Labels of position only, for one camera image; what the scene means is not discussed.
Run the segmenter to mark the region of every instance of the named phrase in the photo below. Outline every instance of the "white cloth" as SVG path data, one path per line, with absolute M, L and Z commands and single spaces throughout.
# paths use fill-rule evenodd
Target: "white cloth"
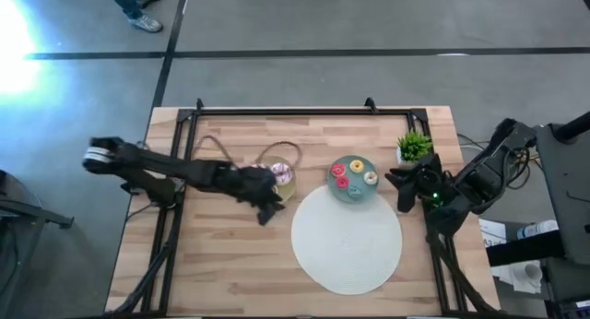
M 301 202 L 291 242 L 303 270 L 342 295 L 379 288 L 394 273 L 402 253 L 399 221 L 383 197 L 348 204 L 335 198 L 327 186 L 313 190 Z

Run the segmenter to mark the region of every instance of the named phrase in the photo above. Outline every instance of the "green plant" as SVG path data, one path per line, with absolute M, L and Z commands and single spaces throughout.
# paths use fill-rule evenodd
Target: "green plant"
M 421 132 L 412 130 L 397 140 L 403 161 L 413 162 L 427 156 L 432 148 L 432 141 Z

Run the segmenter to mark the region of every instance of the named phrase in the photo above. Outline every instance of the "person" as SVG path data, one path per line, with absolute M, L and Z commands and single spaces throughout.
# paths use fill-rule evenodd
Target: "person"
M 150 33 L 160 32 L 163 26 L 156 19 L 144 14 L 142 9 L 156 1 L 158 0 L 114 0 L 127 15 L 131 26 Z

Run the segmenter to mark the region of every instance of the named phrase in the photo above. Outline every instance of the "yellow donut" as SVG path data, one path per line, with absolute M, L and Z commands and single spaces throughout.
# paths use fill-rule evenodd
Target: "yellow donut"
M 353 160 L 350 162 L 350 170 L 353 172 L 362 172 L 365 169 L 365 165 L 361 160 Z

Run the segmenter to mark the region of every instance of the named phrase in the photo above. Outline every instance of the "small plate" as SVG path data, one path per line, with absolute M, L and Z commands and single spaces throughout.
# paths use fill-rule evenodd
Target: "small plate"
M 353 172 L 350 169 L 350 162 L 352 162 L 353 160 L 362 161 L 362 163 L 364 164 L 364 170 L 362 172 Z M 361 190 L 361 193 L 362 193 L 361 196 L 352 197 L 348 194 L 348 190 L 338 189 L 338 187 L 336 186 L 336 176 L 334 176 L 332 174 L 332 167 L 336 164 L 341 164 L 344 166 L 344 168 L 346 170 L 344 175 L 347 176 L 349 179 L 348 188 L 350 188 L 350 186 L 358 187 Z M 368 161 L 367 159 L 360 157 L 360 156 L 342 157 L 342 158 L 334 161 L 334 163 L 332 163 L 332 165 L 330 166 L 330 169 L 328 169 L 328 178 L 327 178 L 328 187 L 332 191 L 332 194 L 334 194 L 336 196 L 336 198 L 338 198 L 344 202 L 361 203 L 361 202 L 367 200 L 367 198 L 369 198 L 377 193 L 377 185 L 379 185 L 379 180 L 377 180 L 377 183 L 374 185 L 368 185 L 365 183 L 365 181 L 363 179 L 365 173 L 369 172 L 369 171 L 377 172 L 377 169 L 372 164 L 372 162 Z
M 263 156 L 260 160 L 260 163 L 265 164 L 268 168 L 272 167 L 275 163 L 285 163 L 291 168 L 291 173 L 293 174 L 293 178 L 291 182 L 278 186 L 278 196 L 283 198 L 283 201 L 280 202 L 281 204 L 285 204 L 293 195 L 295 195 L 295 184 L 297 183 L 297 177 L 295 176 L 295 171 L 291 164 L 284 158 L 276 157 L 276 156 Z

